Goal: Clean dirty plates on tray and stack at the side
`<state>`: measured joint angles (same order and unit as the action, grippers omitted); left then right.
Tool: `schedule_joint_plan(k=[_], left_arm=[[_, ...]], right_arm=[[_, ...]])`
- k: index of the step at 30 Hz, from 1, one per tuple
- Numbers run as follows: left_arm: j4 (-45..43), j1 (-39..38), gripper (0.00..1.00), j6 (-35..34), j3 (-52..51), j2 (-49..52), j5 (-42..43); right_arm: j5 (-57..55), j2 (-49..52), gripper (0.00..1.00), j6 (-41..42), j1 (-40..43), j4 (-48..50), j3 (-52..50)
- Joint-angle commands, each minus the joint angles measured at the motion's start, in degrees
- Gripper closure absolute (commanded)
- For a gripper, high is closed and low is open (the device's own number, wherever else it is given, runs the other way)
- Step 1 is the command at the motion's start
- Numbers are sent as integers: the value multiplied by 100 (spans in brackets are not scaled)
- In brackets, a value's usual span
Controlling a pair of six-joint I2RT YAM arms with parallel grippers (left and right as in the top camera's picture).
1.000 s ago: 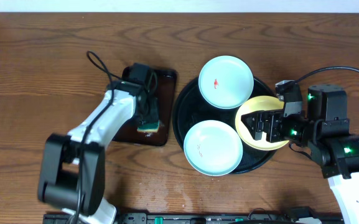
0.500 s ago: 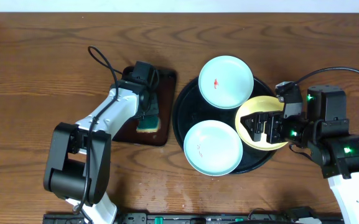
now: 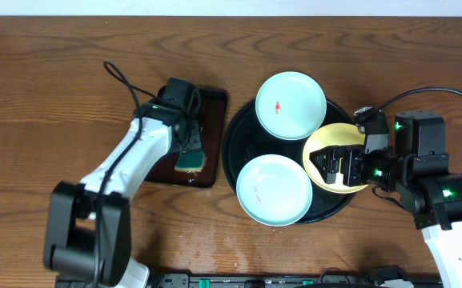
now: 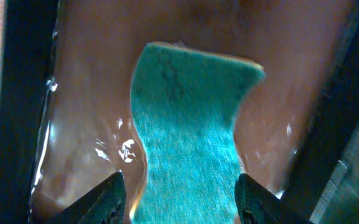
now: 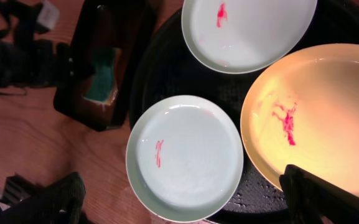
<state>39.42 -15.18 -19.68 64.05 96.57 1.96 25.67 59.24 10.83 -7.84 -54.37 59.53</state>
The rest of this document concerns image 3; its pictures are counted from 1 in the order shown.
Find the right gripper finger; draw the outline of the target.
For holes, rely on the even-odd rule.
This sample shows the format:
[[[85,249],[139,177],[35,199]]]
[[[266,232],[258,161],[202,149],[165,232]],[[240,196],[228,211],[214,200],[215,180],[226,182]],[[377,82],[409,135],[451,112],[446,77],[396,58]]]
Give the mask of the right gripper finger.
[[[312,164],[320,170],[338,170],[340,159],[344,156],[344,146],[327,146],[309,154]]]
[[[335,184],[337,174],[340,172],[340,160],[324,159],[318,168],[323,181],[327,184]]]

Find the yellow plate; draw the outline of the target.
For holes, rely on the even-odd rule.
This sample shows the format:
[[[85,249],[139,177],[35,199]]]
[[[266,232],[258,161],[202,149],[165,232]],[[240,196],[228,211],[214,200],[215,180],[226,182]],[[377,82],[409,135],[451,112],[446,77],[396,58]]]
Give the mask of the yellow plate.
[[[365,136],[360,134],[355,125],[347,123],[332,123],[320,127],[312,134],[303,146],[303,167],[307,175],[319,188],[336,194],[351,194],[358,192],[366,187],[361,186],[345,186],[343,184],[343,174],[340,172],[336,175],[334,184],[327,184],[323,181],[317,168],[311,163],[309,155],[311,152],[320,150],[327,146],[346,146],[346,145],[362,145]]]

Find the green yellow sponge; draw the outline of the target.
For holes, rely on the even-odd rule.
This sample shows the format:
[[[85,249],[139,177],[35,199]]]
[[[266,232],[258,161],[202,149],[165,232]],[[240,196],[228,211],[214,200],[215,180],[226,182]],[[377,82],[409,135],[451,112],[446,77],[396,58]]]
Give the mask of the green yellow sponge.
[[[205,161],[206,155],[203,151],[182,153],[175,163],[175,170],[186,173],[200,172],[205,165]]]

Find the light blue front plate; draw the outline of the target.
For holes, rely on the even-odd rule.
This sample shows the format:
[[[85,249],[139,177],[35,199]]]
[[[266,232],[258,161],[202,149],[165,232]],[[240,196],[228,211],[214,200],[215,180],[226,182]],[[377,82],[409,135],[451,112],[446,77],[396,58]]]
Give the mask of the light blue front plate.
[[[305,169],[278,154],[250,160],[239,172],[236,194],[243,210],[266,226],[298,222],[312,202],[312,184]]]

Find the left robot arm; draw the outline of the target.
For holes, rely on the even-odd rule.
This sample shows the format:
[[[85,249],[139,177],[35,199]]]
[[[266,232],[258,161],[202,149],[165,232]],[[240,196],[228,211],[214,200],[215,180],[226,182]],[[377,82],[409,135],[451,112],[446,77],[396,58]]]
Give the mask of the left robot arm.
[[[145,104],[111,154],[78,184],[50,198],[43,265],[91,287],[145,287],[149,269],[131,257],[130,203],[151,168],[189,142],[197,109]]]

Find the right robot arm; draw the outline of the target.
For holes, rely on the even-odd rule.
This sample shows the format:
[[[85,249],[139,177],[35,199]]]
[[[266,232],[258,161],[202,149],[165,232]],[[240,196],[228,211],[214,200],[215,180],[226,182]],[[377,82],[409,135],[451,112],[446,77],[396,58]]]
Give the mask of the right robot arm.
[[[449,170],[445,124],[434,111],[395,116],[393,129],[383,112],[355,114],[364,143],[328,144],[309,154],[327,184],[342,174],[345,186],[370,184],[400,195],[432,253],[443,286],[462,287],[462,174]]]

